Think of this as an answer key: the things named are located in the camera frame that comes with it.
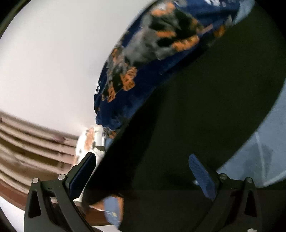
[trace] navy blue patterned fabric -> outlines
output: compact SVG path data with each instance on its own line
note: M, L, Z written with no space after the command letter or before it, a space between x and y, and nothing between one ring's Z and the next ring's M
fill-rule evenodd
M178 0L156 1L146 9L115 46L99 78L94 109L105 134L114 138L178 62L221 37L239 7L238 0Z

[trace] black surface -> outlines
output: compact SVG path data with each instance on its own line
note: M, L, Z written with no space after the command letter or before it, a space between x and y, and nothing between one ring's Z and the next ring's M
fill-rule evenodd
M224 164L266 117L285 75L285 39L256 6L152 94L106 153L88 184L85 205L120 192L123 232L191 231L211 201L192 184L188 156L195 153L214 170ZM285 186L271 188L277 190L258 193L263 231L286 205Z
M20 0L2 0L0 2L0 23Z
M282 3L273 2L272 0L256 0L256 2L267 11L277 24L283 36L286 37L285 16Z

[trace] metal screw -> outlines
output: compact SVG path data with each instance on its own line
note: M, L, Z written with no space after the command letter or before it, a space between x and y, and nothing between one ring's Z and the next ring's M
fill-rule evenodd
M39 181L38 178L34 178L32 182L35 184L35 183L37 183L38 181Z
M63 180L63 179L65 179L65 174L59 175L59 176L58 176L58 179L59 179L60 181Z
M227 174L224 174L224 173L219 174L219 177L220 177L222 180L226 180L226 179L228 178Z
M252 183L252 182L253 182L253 179L250 178L250 177L246 177L246 181L247 181L248 183Z

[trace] white wall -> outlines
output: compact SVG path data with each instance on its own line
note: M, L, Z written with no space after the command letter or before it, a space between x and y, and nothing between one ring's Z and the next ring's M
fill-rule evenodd
M32 0L0 40L0 111L80 135L111 49L152 0Z

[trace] light blue fabric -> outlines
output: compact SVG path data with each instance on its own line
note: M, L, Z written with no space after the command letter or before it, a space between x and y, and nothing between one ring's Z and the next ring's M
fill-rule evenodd
M105 144L104 144L105 152L107 152L107 150L109 149L110 145L112 144L112 141L113 141L113 139L111 139L111 138L105 139Z
M113 224L116 228L120 226L120 209L118 200L115 197L107 197L104 199L104 215L106 220Z
M272 110L248 141L218 173L231 179L251 177L256 187L264 187L286 178L286 84Z
M241 0L239 4L240 7L233 21L233 25L238 24L241 20L245 19L249 15L252 8L254 7L255 0Z

